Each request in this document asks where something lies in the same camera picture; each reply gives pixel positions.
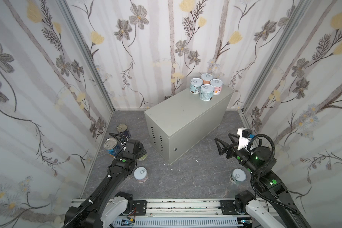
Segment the pink labelled white-lid can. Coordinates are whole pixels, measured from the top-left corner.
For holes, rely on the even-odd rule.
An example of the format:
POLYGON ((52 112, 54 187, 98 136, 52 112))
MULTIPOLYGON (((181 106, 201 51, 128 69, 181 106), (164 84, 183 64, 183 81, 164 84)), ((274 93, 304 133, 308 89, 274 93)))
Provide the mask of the pink labelled white-lid can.
POLYGON ((143 183, 148 180, 148 171, 144 167, 138 167, 134 170, 134 178, 138 183, 143 183))

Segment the light blue can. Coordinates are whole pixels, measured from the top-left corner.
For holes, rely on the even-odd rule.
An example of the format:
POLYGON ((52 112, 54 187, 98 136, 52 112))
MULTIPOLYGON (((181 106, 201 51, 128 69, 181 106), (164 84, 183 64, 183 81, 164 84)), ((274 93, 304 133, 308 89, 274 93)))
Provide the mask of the light blue can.
POLYGON ((214 95, 214 86, 210 84, 204 84, 200 88, 200 99, 202 101, 210 101, 214 95))

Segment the pink fruit labelled can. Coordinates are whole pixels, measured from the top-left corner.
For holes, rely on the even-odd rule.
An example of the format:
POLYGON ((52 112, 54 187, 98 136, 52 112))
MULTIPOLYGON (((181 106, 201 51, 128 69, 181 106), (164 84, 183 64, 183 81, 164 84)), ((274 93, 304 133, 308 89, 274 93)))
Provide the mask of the pink fruit labelled can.
POLYGON ((213 94, 219 95, 221 93, 222 87, 223 87, 223 82, 220 79, 213 79, 210 81, 210 85, 214 87, 213 94))

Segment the orange labelled can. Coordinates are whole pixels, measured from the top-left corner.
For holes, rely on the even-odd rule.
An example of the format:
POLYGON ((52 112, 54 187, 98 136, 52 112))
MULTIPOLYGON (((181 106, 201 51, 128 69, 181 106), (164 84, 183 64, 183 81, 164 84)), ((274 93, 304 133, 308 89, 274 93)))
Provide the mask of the orange labelled can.
POLYGON ((210 84, 211 80, 214 79, 214 76, 212 74, 205 73, 205 74, 202 74, 200 78, 202 79, 203 84, 205 85, 205 84, 210 84))

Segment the teal labelled white-lid can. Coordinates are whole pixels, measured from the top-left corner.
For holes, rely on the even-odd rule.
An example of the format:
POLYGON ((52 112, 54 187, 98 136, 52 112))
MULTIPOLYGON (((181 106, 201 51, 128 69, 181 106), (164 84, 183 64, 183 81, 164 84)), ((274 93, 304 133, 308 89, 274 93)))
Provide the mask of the teal labelled white-lid can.
POLYGON ((191 79, 190 92, 192 94, 199 94, 202 85, 203 85, 203 80, 201 78, 191 79))

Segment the green labelled can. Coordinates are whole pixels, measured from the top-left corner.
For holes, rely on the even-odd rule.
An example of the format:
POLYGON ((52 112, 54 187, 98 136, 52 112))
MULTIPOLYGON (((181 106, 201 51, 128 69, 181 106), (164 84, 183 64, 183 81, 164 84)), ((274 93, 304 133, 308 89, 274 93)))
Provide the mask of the green labelled can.
POLYGON ((138 160, 139 161, 144 161, 146 159, 147 155, 145 154, 144 156, 140 157, 138 160))

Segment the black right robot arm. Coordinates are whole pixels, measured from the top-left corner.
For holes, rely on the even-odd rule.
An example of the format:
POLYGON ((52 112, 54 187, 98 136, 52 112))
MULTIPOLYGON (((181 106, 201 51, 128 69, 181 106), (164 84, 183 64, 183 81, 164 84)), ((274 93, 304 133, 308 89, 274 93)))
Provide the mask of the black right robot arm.
POLYGON ((239 149, 244 133, 240 136, 228 134, 231 143, 214 138, 219 155, 227 159, 235 158, 251 175, 250 185, 254 193, 248 191, 236 195, 237 210, 247 212, 255 195, 270 203, 288 228, 311 227, 296 206, 290 191, 283 181, 272 171, 276 164, 276 146, 265 134, 257 134, 247 139, 247 145, 239 149))

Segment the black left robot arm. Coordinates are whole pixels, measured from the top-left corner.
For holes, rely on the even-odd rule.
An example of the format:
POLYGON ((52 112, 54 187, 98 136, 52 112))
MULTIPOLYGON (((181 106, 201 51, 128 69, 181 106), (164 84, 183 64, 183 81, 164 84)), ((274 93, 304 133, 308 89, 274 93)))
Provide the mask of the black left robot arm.
POLYGON ((122 213, 133 209, 133 196, 119 193, 108 205, 113 192, 132 173, 137 160, 146 155, 143 144, 138 140, 129 140, 118 153, 107 175, 95 191, 78 207, 70 207, 65 214, 64 228, 108 228, 122 213))

